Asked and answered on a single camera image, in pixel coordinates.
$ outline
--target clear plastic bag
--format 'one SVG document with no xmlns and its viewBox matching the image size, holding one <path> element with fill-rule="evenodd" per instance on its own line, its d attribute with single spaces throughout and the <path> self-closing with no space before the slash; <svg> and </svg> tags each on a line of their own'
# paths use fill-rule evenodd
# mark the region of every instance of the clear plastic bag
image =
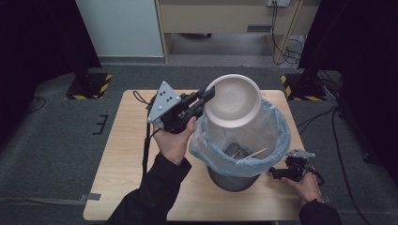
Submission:
<svg viewBox="0 0 398 225">
<path fill-rule="evenodd" d="M 243 127 L 219 127 L 204 114 L 196 122 L 189 149 L 216 173 L 251 177 L 278 163 L 287 153 L 290 142 L 290 129 L 282 112 L 262 99 L 259 114 Z M 233 157 L 231 149 L 236 149 L 234 145 L 243 151 Z M 265 148 L 267 150 L 245 158 Z"/>
</svg>

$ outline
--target wooden table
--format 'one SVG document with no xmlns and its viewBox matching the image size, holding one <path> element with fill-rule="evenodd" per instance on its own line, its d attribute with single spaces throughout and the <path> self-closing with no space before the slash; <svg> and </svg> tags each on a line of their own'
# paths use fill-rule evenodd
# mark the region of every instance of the wooden table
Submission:
<svg viewBox="0 0 398 225">
<path fill-rule="evenodd" d="M 139 90 L 149 101 L 155 90 Z M 191 93 L 181 90 L 178 93 Z M 290 150 L 304 149 L 285 96 L 281 91 L 262 91 L 263 97 L 284 114 L 292 132 Z M 120 102 L 91 193 L 100 194 L 98 201 L 88 200 L 84 209 L 86 220 L 107 220 L 122 198 L 140 186 L 146 126 L 145 104 L 126 91 Z M 152 140 L 148 168 L 159 153 Z M 296 220 L 302 202 L 294 190 L 265 172 L 248 189 L 229 192 L 217 187 L 207 173 L 207 165 L 188 151 L 192 169 L 181 184 L 176 203 L 168 220 L 185 221 L 258 221 Z M 280 161 L 276 168 L 286 168 Z"/>
</svg>

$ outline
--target black sleeve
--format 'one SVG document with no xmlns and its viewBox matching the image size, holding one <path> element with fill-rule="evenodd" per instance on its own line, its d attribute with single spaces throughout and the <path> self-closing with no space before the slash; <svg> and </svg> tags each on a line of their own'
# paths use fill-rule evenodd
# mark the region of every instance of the black sleeve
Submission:
<svg viewBox="0 0 398 225">
<path fill-rule="evenodd" d="M 123 198 L 106 224 L 165 224 L 190 169 L 191 164 L 185 158 L 177 166 L 158 154 L 140 188 Z"/>
<path fill-rule="evenodd" d="M 328 204 L 317 200 L 307 202 L 299 211 L 299 220 L 301 225 L 340 225 L 340 220 L 336 209 Z"/>
</svg>

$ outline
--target white wall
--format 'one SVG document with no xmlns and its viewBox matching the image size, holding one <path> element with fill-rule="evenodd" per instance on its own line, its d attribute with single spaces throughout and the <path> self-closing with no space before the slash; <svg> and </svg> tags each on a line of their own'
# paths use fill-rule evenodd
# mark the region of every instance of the white wall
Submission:
<svg viewBox="0 0 398 225">
<path fill-rule="evenodd" d="M 76 0 L 98 56 L 163 57 L 154 0 Z"/>
</svg>

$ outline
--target person's right hand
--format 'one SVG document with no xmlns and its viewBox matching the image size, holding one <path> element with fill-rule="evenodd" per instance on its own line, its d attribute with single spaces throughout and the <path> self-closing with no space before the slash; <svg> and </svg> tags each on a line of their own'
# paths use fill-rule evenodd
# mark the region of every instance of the person's right hand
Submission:
<svg viewBox="0 0 398 225">
<path fill-rule="evenodd" d="M 314 199 L 322 202 L 322 195 L 316 181 L 316 175 L 312 172 L 305 173 L 304 177 L 302 177 L 299 182 L 292 181 L 286 177 L 282 177 L 281 180 L 287 185 L 293 187 L 300 198 L 306 203 L 311 202 Z"/>
<path fill-rule="evenodd" d="M 159 149 L 161 150 L 161 154 L 175 165 L 179 166 L 182 159 L 185 157 L 188 140 L 195 129 L 195 122 L 196 117 L 193 116 L 190 122 L 188 122 L 185 130 L 179 134 L 172 134 L 161 129 L 153 135 Z M 153 130 L 159 129 L 157 123 L 153 123 L 152 125 Z"/>
</svg>

